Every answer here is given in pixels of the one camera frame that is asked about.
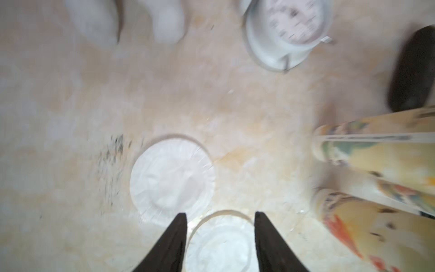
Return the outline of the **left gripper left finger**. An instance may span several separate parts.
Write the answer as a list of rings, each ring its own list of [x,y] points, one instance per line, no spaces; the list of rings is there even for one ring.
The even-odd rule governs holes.
[[[188,222],[178,213],[134,272],[181,272],[186,249]]]

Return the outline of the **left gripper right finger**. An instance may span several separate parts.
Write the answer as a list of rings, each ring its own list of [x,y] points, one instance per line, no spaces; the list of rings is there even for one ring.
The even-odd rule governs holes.
[[[260,272],[308,272],[267,215],[256,212],[254,237]]]

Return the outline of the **paper cup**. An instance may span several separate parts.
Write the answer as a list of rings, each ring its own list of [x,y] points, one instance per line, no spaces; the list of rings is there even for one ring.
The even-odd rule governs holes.
[[[312,210],[353,254],[379,272],[432,272],[435,221],[331,189],[320,189]]]
[[[435,108],[395,112],[314,131],[314,156],[366,172],[388,198],[435,213]]]

